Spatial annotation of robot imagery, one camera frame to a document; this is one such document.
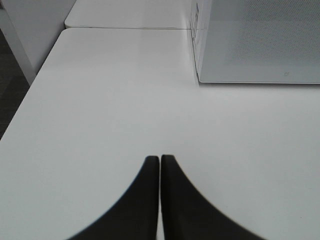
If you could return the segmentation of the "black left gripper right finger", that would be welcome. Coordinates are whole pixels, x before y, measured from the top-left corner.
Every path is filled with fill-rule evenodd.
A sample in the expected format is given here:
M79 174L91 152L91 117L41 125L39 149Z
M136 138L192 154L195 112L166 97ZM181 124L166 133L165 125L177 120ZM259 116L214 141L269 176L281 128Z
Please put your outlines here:
M161 212L167 240L256 240L189 181L173 155L161 157Z

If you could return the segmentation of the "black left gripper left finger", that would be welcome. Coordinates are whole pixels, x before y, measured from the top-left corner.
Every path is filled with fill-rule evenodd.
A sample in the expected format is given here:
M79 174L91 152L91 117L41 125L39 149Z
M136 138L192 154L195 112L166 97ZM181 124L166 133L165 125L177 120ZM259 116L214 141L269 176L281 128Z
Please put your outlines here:
M72 240L155 240L159 215L160 160L147 156L121 198Z

